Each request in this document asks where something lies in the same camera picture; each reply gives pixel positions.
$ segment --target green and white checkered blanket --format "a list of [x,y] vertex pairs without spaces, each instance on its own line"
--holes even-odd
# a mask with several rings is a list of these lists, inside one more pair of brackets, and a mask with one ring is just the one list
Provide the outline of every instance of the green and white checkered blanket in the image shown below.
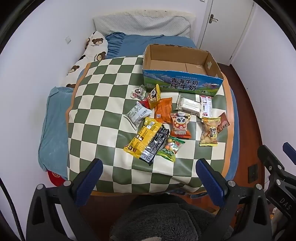
[[[196,174],[196,161],[205,158],[214,170],[226,175],[230,161],[230,156],[226,156],[226,147],[231,145],[232,149],[232,140],[229,144],[227,141],[229,131],[225,128],[219,133],[218,146],[200,147],[203,124],[193,115],[188,124],[192,138],[185,140],[186,143],[176,154],[176,162],[156,155],[153,165],[149,166],[126,153],[123,147],[132,140],[137,130],[124,115],[137,102],[130,97],[132,90],[144,83],[142,63],[143,56],[138,56],[106,59],[87,65],[77,81],[72,105],[66,114],[69,117],[68,179],[73,180],[94,158],[99,158],[104,170],[94,190],[101,193],[144,194],[177,188],[199,193],[204,189]],[[213,97],[214,116],[222,112],[227,114],[224,88],[223,85]],[[178,94],[161,93],[161,98],[173,98],[173,112]],[[182,93],[182,96],[199,99],[199,95],[190,93]]]

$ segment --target blue gripper pad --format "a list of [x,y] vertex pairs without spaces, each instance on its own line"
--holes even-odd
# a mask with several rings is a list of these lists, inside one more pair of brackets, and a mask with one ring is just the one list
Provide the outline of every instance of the blue gripper pad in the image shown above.
[[98,179],[103,173],[103,163],[100,159],[94,159],[84,171],[85,176],[76,190],[75,204],[77,207],[86,204]]
[[219,207],[223,207],[225,203],[225,192],[218,184],[213,174],[209,171],[209,168],[212,169],[211,171],[213,173],[213,168],[207,163],[206,160],[202,162],[202,159],[199,159],[196,162],[196,173],[200,178],[202,184],[204,185],[205,189],[207,190],[213,204]]
[[283,151],[291,159],[294,165],[296,165],[296,151],[288,142],[283,144]]

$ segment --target light switch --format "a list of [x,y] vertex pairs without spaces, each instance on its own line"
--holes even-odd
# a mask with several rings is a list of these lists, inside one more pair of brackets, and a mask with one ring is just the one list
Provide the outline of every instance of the light switch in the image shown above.
[[67,36],[67,38],[65,38],[66,43],[69,44],[71,42],[70,36]]

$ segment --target snack package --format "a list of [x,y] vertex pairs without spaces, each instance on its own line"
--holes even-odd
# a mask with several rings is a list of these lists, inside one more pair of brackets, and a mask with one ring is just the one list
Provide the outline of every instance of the snack package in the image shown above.
[[184,98],[181,95],[178,96],[176,110],[181,110],[192,115],[200,116],[201,108],[202,106],[199,102]]
[[200,137],[200,146],[217,146],[217,127],[221,123],[221,117],[205,118],[203,117],[203,129]]
[[172,112],[173,98],[160,99],[157,106],[155,106],[154,118],[160,123],[172,123],[170,113]]
[[185,144],[185,141],[180,140],[177,137],[168,136],[166,146],[162,150],[158,151],[157,154],[165,159],[175,162],[176,154],[183,144]]
[[209,96],[200,95],[200,103],[202,105],[200,118],[203,118],[203,117],[212,118],[213,117],[212,98]]
[[169,132],[170,130],[157,122],[156,119],[146,117],[144,126],[139,133],[123,149],[151,165],[157,151],[167,139]]
[[152,113],[151,110],[142,106],[139,102],[127,113],[126,117],[135,130],[138,129],[141,121]]
[[173,128],[170,133],[173,137],[191,138],[189,130],[187,130],[187,124],[190,121],[191,114],[176,113],[170,115],[173,121]]
[[140,101],[140,104],[147,109],[153,109],[160,101],[160,89],[159,85],[156,84],[155,88],[150,92],[147,98]]
[[145,98],[145,94],[146,94],[146,90],[145,90],[145,86],[141,85],[137,88],[135,88],[132,92],[131,92],[131,98],[138,98],[140,100],[143,100]]
[[223,112],[219,117],[221,117],[221,123],[217,127],[217,133],[220,133],[224,128],[230,125],[229,121],[227,120],[225,112]]

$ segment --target green candy package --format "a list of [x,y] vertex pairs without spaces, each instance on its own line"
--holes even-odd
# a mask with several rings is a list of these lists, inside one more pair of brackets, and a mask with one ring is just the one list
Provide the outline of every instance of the green candy package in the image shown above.
[[162,150],[158,151],[157,154],[164,157],[165,159],[175,162],[176,153],[183,144],[185,144],[185,141],[173,136],[168,136],[166,146]]

